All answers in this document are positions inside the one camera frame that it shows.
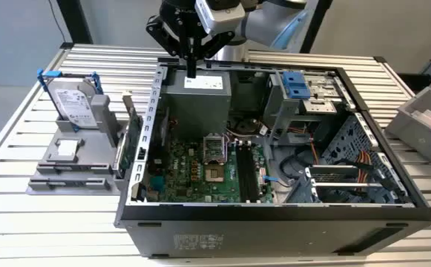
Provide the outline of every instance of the gray plastic tray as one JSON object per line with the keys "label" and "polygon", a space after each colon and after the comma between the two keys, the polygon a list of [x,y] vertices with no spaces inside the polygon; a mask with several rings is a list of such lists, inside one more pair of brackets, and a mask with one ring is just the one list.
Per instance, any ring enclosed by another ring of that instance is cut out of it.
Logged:
{"label": "gray plastic tray", "polygon": [[431,89],[425,88],[399,108],[385,130],[431,160],[431,123],[415,117],[413,112],[431,111]]}

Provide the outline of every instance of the metal slat table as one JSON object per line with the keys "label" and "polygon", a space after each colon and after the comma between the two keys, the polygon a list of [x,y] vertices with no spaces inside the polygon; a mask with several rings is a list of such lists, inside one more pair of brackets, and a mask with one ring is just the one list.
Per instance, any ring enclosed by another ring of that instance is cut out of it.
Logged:
{"label": "metal slat table", "polygon": [[[101,75],[110,110],[126,119],[120,93],[130,90],[142,113],[160,49],[76,44],[60,50],[48,69]],[[372,116],[385,127],[396,107],[413,95],[389,68],[372,57],[249,53],[250,62],[335,66],[347,75],[367,102]],[[28,178],[56,131],[56,111],[36,84],[0,133],[0,266],[431,266],[431,227],[391,244],[365,258],[305,259],[233,258],[148,260],[122,229],[112,225],[117,196],[28,196]],[[389,139],[405,169],[431,205],[431,163],[399,140]]]}

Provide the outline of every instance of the cable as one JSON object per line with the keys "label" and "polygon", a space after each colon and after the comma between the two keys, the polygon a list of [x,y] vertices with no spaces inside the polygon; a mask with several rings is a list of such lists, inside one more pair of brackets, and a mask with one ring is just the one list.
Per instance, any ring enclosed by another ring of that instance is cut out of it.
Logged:
{"label": "cable", "polygon": [[53,16],[54,24],[57,24],[57,28],[58,28],[58,31],[60,31],[60,34],[61,34],[61,38],[64,39],[64,43],[66,43],[65,35],[64,35],[64,32],[61,31],[60,24],[58,24],[57,18],[54,16],[52,1],[48,0],[48,2],[49,2],[49,6],[50,6],[50,11],[52,11],[52,16]]}
{"label": "cable", "polygon": [[232,135],[234,135],[236,137],[252,137],[256,136],[253,134],[242,134],[242,133],[236,133],[233,132],[230,129],[225,128],[226,132],[229,132]]}
{"label": "cable", "polygon": [[299,176],[292,175],[292,174],[288,174],[288,173],[284,171],[284,165],[285,165],[285,163],[287,163],[287,162],[289,162],[291,160],[296,160],[296,161],[297,161],[297,163],[299,163],[303,167],[307,167],[307,166],[312,165],[312,164],[307,163],[304,160],[299,159],[299,157],[297,157],[297,154],[299,154],[300,152],[303,152],[303,151],[308,150],[308,149],[309,149],[309,147],[308,147],[308,146],[301,146],[301,147],[299,147],[299,148],[295,150],[295,153],[293,153],[293,154],[291,154],[289,156],[287,156],[287,157],[280,161],[280,164],[277,165],[277,169],[279,169],[279,171],[281,172],[281,174],[283,174],[287,178],[289,178],[289,179],[295,179],[295,180],[297,180],[297,179],[299,179]]}
{"label": "cable", "polygon": [[292,186],[291,185],[284,185],[281,182],[279,182],[279,181],[275,181],[275,182],[277,182],[279,184],[280,184],[280,186],[283,186],[283,187],[285,187],[285,188],[291,188]]}
{"label": "cable", "polygon": [[316,148],[313,147],[313,143],[312,143],[312,133],[311,133],[311,151],[312,151],[312,156],[313,156],[313,163],[317,165],[319,164],[319,158],[317,158],[317,153],[316,153]]}

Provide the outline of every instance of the blue tab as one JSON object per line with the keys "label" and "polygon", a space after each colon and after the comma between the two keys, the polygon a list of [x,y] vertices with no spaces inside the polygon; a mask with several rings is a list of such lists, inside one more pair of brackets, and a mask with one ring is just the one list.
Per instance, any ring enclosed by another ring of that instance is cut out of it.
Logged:
{"label": "blue tab", "polygon": [[102,95],[102,89],[101,89],[101,83],[98,81],[98,75],[96,74],[96,72],[93,71],[93,73],[90,74],[90,78],[93,79],[93,83],[94,83],[94,87],[96,87],[96,93],[98,95]]}
{"label": "blue tab", "polygon": [[281,75],[288,97],[309,99],[311,90],[305,85],[304,75],[299,71],[284,71]]}
{"label": "blue tab", "polygon": [[276,181],[277,181],[277,178],[270,177],[270,176],[268,176],[268,175],[262,175],[262,179],[264,179],[264,180],[268,180],[268,181],[273,181],[273,182],[276,182]]}
{"label": "blue tab", "polygon": [[60,77],[61,71],[48,71],[48,72],[45,72],[44,76],[52,77],[52,78]]}

